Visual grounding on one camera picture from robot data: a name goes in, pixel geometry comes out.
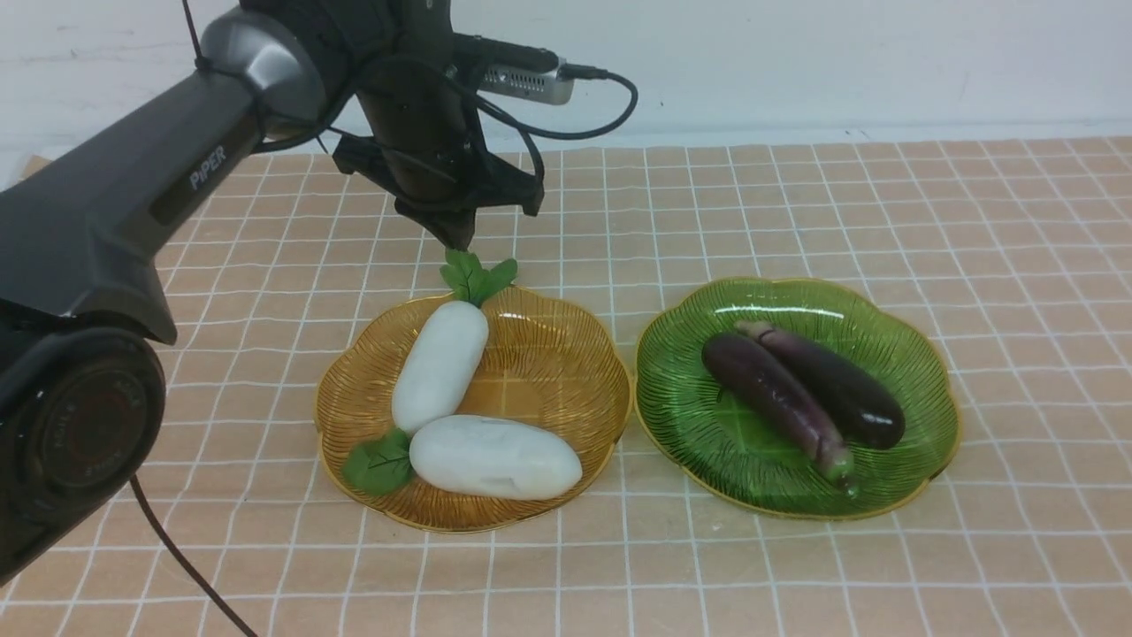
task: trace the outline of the purple eggplant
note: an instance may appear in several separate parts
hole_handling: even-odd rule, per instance
[[[882,450],[903,438],[903,410],[868,372],[818,343],[767,322],[739,321],[735,328],[801,381],[846,438]]]
[[[724,390],[801,449],[824,480],[857,496],[849,446],[809,391],[770,352],[743,335],[723,333],[707,339],[702,360]]]

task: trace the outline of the robotic arm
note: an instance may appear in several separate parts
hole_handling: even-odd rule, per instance
[[[240,0],[194,41],[194,74],[0,192],[0,586],[148,456],[165,377],[147,342],[177,341],[154,257],[241,160],[315,139],[357,96],[372,136],[342,134],[338,170],[466,249],[479,207],[538,214],[532,135],[608,132],[637,97],[616,74],[454,33],[449,0]],[[564,104],[574,79],[620,81],[629,106],[555,134],[477,94]],[[518,129],[534,174],[487,149],[479,111]]]

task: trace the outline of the green leaf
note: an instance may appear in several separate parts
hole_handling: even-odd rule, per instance
[[[472,291],[468,285],[468,277],[452,264],[440,266],[440,277],[452,287],[453,295],[458,300],[469,300]]]
[[[358,445],[342,465],[342,479],[374,498],[388,496],[409,484],[413,479],[409,434],[394,428],[383,438]]]
[[[486,269],[474,252],[448,249],[447,262],[440,266],[440,276],[452,287],[453,295],[477,307],[507,289],[518,275],[518,262],[506,258],[491,269]]]
[[[481,302],[487,302],[489,298],[506,290],[515,281],[516,275],[518,275],[518,262],[514,258],[497,262],[488,272],[483,286],[478,290],[478,295],[482,299]]]
[[[514,258],[505,258],[491,268],[491,277],[497,284],[501,284],[500,290],[515,282],[518,276],[518,261]]]

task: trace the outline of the white wall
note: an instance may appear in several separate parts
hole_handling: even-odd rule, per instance
[[[234,1],[192,0],[198,26]],[[1132,120],[1127,0],[455,5],[462,32],[634,79],[641,105],[607,144],[996,136],[1018,124],[1071,132]],[[72,144],[190,70],[178,0],[5,0],[0,147]],[[585,84],[567,106],[500,103],[532,123],[580,129],[615,117],[624,98],[616,86]],[[366,130],[357,109],[340,123]],[[988,127],[964,128],[972,124]]]

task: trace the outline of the gold rim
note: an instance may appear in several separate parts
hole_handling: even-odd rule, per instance
[[[405,519],[405,518],[403,518],[401,516],[397,516],[395,514],[386,511],[386,510],[384,510],[384,509],[381,509],[379,507],[375,507],[371,503],[365,501],[365,499],[358,497],[350,488],[348,488],[345,484],[343,484],[342,480],[337,476],[337,474],[335,474],[333,471],[331,471],[331,466],[326,462],[326,446],[325,446],[325,441],[324,441],[326,432],[323,430],[321,425],[319,424],[319,420],[320,419],[319,419],[319,415],[318,415],[318,406],[319,406],[319,398],[318,397],[323,395],[323,388],[324,388],[324,386],[326,384],[326,379],[329,377],[331,372],[338,365],[338,363],[348,354],[350,354],[351,352],[353,352],[358,347],[358,344],[361,342],[361,339],[366,335],[366,333],[368,333],[372,326],[375,326],[378,321],[380,321],[384,316],[386,316],[387,313],[389,313],[392,311],[403,310],[403,308],[405,308],[405,307],[408,307],[410,304],[413,304],[413,303],[419,303],[419,302],[436,302],[436,301],[440,301],[440,300],[446,299],[446,298],[452,298],[452,293],[449,292],[449,293],[446,293],[446,294],[436,294],[436,295],[429,295],[429,296],[420,296],[420,298],[409,299],[406,301],[398,302],[397,304],[394,304],[393,307],[391,307],[391,308],[381,311],[380,313],[378,313],[374,318],[372,321],[369,322],[368,326],[366,326],[366,329],[363,329],[358,335],[358,338],[354,339],[354,343],[351,344],[350,347],[348,347],[338,356],[338,359],[336,359],[334,361],[334,363],[332,363],[326,369],[325,372],[323,372],[323,376],[321,376],[321,378],[318,381],[318,386],[315,388],[315,407],[314,407],[314,410],[315,410],[315,414],[314,414],[314,416],[315,416],[315,419],[314,419],[315,430],[318,432],[318,460],[319,460],[319,465],[321,465],[321,467],[323,467],[323,472],[331,479],[331,482],[334,484],[334,487],[336,487],[338,489],[338,491],[341,491],[342,493],[344,493],[346,497],[349,497],[354,502],[358,502],[359,505],[366,507],[367,509],[370,509],[372,511],[381,514],[383,516],[385,516],[385,517],[387,517],[387,518],[389,518],[389,519],[392,519],[394,522],[397,522],[400,524],[403,524],[403,525],[405,525],[405,526],[408,526],[410,528],[415,528],[418,531],[424,531],[424,532],[430,532],[430,533],[439,533],[439,534],[445,534],[445,535],[466,535],[466,534],[474,534],[474,533],[486,533],[486,532],[489,532],[489,531],[498,531],[500,528],[505,528],[505,527],[508,527],[508,526],[516,525],[518,523],[532,520],[534,518],[539,518],[539,517],[542,517],[542,516],[544,516],[547,514],[556,511],[556,510],[560,509],[561,507],[565,507],[566,505],[573,502],[575,499],[577,499],[578,496],[582,496],[583,493],[585,493],[586,491],[589,491],[589,489],[591,487],[593,487],[593,483],[597,482],[597,480],[599,477],[601,477],[601,474],[603,474],[606,472],[606,470],[609,467],[609,462],[612,459],[614,454],[617,450],[617,444],[620,442],[621,438],[625,436],[625,430],[628,428],[629,419],[633,416],[633,414],[636,413],[636,382],[635,382],[635,376],[632,375],[632,373],[629,373],[628,365],[621,359],[620,354],[617,352],[617,342],[614,341],[612,333],[609,330],[609,328],[606,327],[604,324],[601,322],[600,318],[598,318],[598,316],[593,311],[590,311],[584,305],[582,305],[582,304],[580,304],[577,302],[574,302],[572,300],[567,300],[567,299],[564,299],[564,298],[556,298],[556,296],[542,294],[542,293],[539,293],[539,292],[530,289],[530,287],[525,287],[523,285],[514,285],[513,284],[512,287],[514,287],[514,289],[523,292],[523,293],[529,293],[529,294],[542,298],[542,299],[544,299],[547,301],[559,302],[559,303],[563,303],[563,304],[566,304],[566,305],[569,305],[569,307],[574,307],[575,309],[580,310],[583,315],[588,316],[589,318],[592,318],[592,320],[594,321],[594,324],[597,324],[597,326],[601,329],[601,334],[604,335],[606,342],[608,343],[609,347],[612,350],[614,359],[617,361],[617,367],[620,369],[621,373],[625,375],[626,385],[628,386],[628,401],[626,402],[626,405],[625,405],[625,412],[618,419],[618,422],[620,424],[617,427],[617,436],[616,436],[616,438],[614,438],[612,442],[609,445],[609,449],[606,450],[606,455],[602,458],[601,464],[598,465],[598,470],[593,472],[593,475],[589,480],[584,480],[584,481],[580,482],[578,483],[578,485],[581,487],[580,489],[578,489],[578,487],[574,488],[576,490],[576,493],[574,493],[574,496],[571,496],[569,498],[563,500],[561,502],[559,502],[559,503],[557,503],[555,506],[547,507],[544,510],[539,511],[537,514],[528,515],[528,516],[524,516],[524,517],[521,517],[521,518],[512,518],[512,519],[499,522],[497,524],[484,525],[484,526],[479,526],[479,527],[474,527],[474,528],[446,528],[446,527],[435,527],[435,526],[423,525],[423,524],[420,524],[420,523],[417,523],[417,522],[413,522],[413,520]]]
[[[727,277],[723,277],[723,278],[717,278],[714,281],[704,283],[703,285],[700,285],[695,290],[692,290],[691,292],[688,292],[687,294],[685,294],[684,298],[681,298],[679,300],[679,302],[677,302],[672,307],[670,307],[668,309],[664,309],[664,310],[660,311],[659,313],[657,313],[655,316],[652,317],[652,320],[649,321],[649,324],[645,326],[644,330],[641,330],[641,336],[637,338],[636,345],[633,347],[633,362],[637,363],[637,361],[640,360],[640,356],[641,356],[641,342],[644,341],[644,336],[648,335],[650,330],[652,330],[653,326],[657,324],[657,321],[660,320],[660,318],[662,316],[664,316],[669,311],[672,311],[674,309],[678,308],[679,305],[684,304],[685,301],[687,301],[693,295],[700,293],[701,291],[703,291],[703,290],[705,290],[705,289],[707,289],[707,287],[710,287],[712,285],[719,285],[719,284],[729,283],[729,282],[730,283],[738,283],[738,282],[770,283],[771,285],[778,285],[778,284],[783,284],[783,283],[809,283],[809,284],[825,285],[825,286],[829,286],[829,287],[834,287],[834,289],[841,290],[843,292],[849,292],[850,294],[852,294],[852,295],[859,298],[860,300],[863,300],[864,302],[866,302],[873,310],[883,313],[884,316],[891,318],[891,320],[895,321],[897,324],[900,324],[904,328],[907,328],[907,329],[911,330],[912,333],[916,333],[917,335],[919,335],[919,337],[921,339],[924,339],[925,343],[927,343],[928,347],[932,348],[932,354],[935,355],[935,359],[940,363],[940,365],[943,368],[944,373],[946,375],[946,372],[947,372],[947,364],[944,362],[943,356],[940,354],[940,348],[935,345],[935,343],[932,342],[932,339],[929,339],[918,328],[916,328],[911,324],[904,321],[903,318],[901,318],[899,316],[895,316],[893,313],[890,313],[890,312],[881,309],[881,307],[877,305],[875,302],[873,302],[871,299],[866,298],[864,294],[861,294],[860,292],[858,292],[857,290],[855,290],[855,289],[852,289],[852,287],[850,287],[848,285],[842,285],[841,283],[837,283],[837,282],[833,282],[833,281],[826,281],[824,278],[814,278],[814,277],[809,277],[809,276],[795,276],[795,277],[790,277],[790,278],[765,278],[765,277],[762,277],[762,276],[727,276]],[[680,471],[684,472],[684,474],[686,476],[688,476],[688,479],[692,480],[692,482],[698,484],[701,488],[703,488],[705,491],[707,491],[712,496],[715,496],[717,498],[719,498],[721,500],[724,500],[727,502],[730,502],[731,505],[735,505],[735,506],[740,507],[743,509],[747,509],[748,511],[753,511],[755,514],[762,514],[762,515],[765,515],[765,516],[771,516],[771,517],[777,517],[777,518],[783,518],[783,519],[796,519],[796,520],[854,522],[854,520],[863,520],[863,519],[868,519],[868,518],[875,518],[877,516],[883,516],[885,514],[891,514],[892,511],[895,511],[897,509],[900,509],[901,507],[908,505],[909,502],[911,502],[912,500],[915,500],[916,498],[918,498],[920,494],[923,494],[924,491],[928,488],[928,485],[931,485],[932,482],[935,481],[935,479],[940,477],[940,475],[944,471],[946,471],[947,466],[951,465],[952,460],[955,459],[955,456],[959,454],[959,448],[962,446],[962,442],[963,442],[963,413],[959,408],[959,402],[955,399],[955,393],[953,391],[953,389],[951,387],[951,379],[947,379],[947,388],[946,388],[947,389],[947,398],[950,398],[951,399],[951,404],[955,406],[955,444],[951,447],[951,450],[947,453],[947,457],[944,458],[943,463],[940,465],[940,468],[937,468],[932,475],[929,475],[926,479],[924,479],[924,482],[920,483],[920,485],[915,491],[912,491],[911,493],[909,493],[904,498],[898,500],[897,502],[894,502],[892,505],[889,505],[887,507],[884,507],[882,509],[877,509],[875,511],[868,511],[868,513],[864,513],[864,514],[850,514],[850,515],[846,515],[846,516],[820,516],[820,515],[812,515],[812,514],[790,514],[790,513],[787,513],[787,511],[778,511],[778,510],[774,510],[774,509],[766,509],[766,508],[763,508],[763,507],[756,507],[754,505],[751,505],[751,503],[747,503],[747,502],[743,502],[740,500],[736,500],[735,498],[731,498],[730,496],[727,496],[726,493],[722,493],[722,492],[713,489],[711,485],[709,485],[702,479],[700,479],[700,476],[697,476],[694,473],[692,473],[686,466],[684,466],[676,458],[674,458],[672,455],[669,454],[668,450],[664,449],[664,447],[662,445],[660,445],[660,441],[658,441],[657,438],[653,436],[652,429],[649,427],[649,424],[645,422],[644,416],[641,414],[640,405],[637,405],[636,395],[637,395],[637,382],[640,380],[640,376],[641,376],[641,372],[640,372],[640,369],[638,369],[637,373],[633,376],[633,408],[634,408],[634,411],[636,413],[637,421],[640,421],[640,423],[641,423],[641,429],[644,430],[645,436],[649,438],[650,441],[652,441],[652,445],[666,458],[668,458],[669,462],[671,462],[674,465],[676,465],[677,467],[679,467]]]

